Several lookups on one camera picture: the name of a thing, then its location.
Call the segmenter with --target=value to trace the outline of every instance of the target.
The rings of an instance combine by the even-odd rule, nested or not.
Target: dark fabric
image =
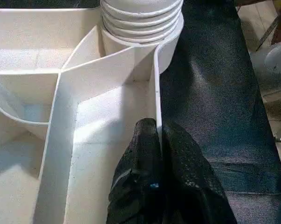
[[[114,174],[107,224],[158,224],[164,210],[161,150],[154,119],[137,122]]]
[[[198,143],[232,192],[239,223],[281,224],[281,162],[234,4],[185,0],[183,15],[173,60],[160,77],[163,122],[174,121]],[[242,203],[243,193],[274,202]]]
[[[100,0],[0,0],[0,8],[94,8]]]
[[[219,180],[191,135],[173,122],[163,125],[170,223],[237,223]]]

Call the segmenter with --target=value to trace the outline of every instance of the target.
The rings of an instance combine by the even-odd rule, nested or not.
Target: white plastic bin
[[[165,40],[140,45],[110,35],[102,27],[99,9],[3,12],[9,22],[13,16],[33,16],[42,25],[38,29],[52,33],[38,41],[57,44],[57,51],[67,46],[71,52],[63,63],[51,61],[50,69],[26,69],[24,64],[0,68],[0,187],[8,184],[0,189],[0,223],[105,223],[114,170],[136,122],[155,118],[160,131],[158,76],[171,61],[183,16]],[[59,25],[46,27],[54,18]],[[65,29],[57,31],[62,24]],[[154,56],[158,52],[163,57]],[[18,112],[18,104],[30,103],[32,113]],[[37,138],[20,120],[46,124],[47,134]]]

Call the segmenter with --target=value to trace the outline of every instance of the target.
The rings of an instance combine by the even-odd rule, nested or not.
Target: white bowl
[[[183,0],[179,0],[177,5],[174,8],[171,8],[169,11],[161,13],[161,14],[153,14],[150,16],[145,16],[144,14],[123,14],[122,12],[115,11],[113,9],[108,8],[108,5],[101,2],[101,9],[103,15],[108,15],[114,20],[120,20],[123,22],[132,22],[132,23],[150,23],[147,26],[156,25],[156,23],[160,24],[162,22],[170,20],[170,18],[174,17],[182,8]]]
[[[151,17],[175,8],[181,0],[101,0],[108,9],[135,17]]]
[[[170,29],[175,23],[178,21],[179,14],[169,23],[161,23],[157,26],[153,27],[144,27],[144,28],[133,28],[133,29],[122,29],[116,27],[114,24],[110,23],[108,20],[103,19],[105,26],[110,27],[114,33],[121,35],[121,36],[146,36],[146,35],[153,35],[159,34],[161,32],[165,32],[166,30]]]
[[[114,35],[116,38],[121,39],[123,41],[134,42],[134,43],[150,43],[150,42],[159,41],[159,40],[167,37],[177,27],[178,22],[179,22],[179,20],[176,20],[168,28],[166,28],[166,29],[164,29],[160,32],[153,33],[153,34],[147,34],[147,35],[146,35],[146,33],[148,33],[148,31],[145,31],[145,32],[134,31],[134,33],[129,34],[129,33],[126,32],[126,30],[122,30],[122,29],[118,29],[116,27],[113,27],[107,21],[104,21],[104,25],[105,25],[106,29],[112,35]]]

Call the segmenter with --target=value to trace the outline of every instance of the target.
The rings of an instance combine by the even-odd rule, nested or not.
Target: floor
[[[238,8],[242,30],[249,52],[254,52],[260,44],[261,37],[277,17],[276,9],[271,0]],[[274,31],[264,41],[262,48],[269,47]]]
[[[260,44],[260,39],[277,16],[276,9],[271,0],[256,4],[242,6],[238,9],[243,34],[249,52],[254,52]],[[261,48],[271,45],[273,32],[264,41]],[[281,92],[263,97],[268,119],[273,134],[281,130]],[[277,143],[281,160],[281,143]]]

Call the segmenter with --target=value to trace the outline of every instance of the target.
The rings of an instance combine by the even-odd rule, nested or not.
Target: black glove
[[[164,210],[162,161],[154,119],[137,122],[110,190],[107,224],[158,224]]]
[[[163,155],[171,224],[236,224],[224,190],[193,138],[166,122]]]

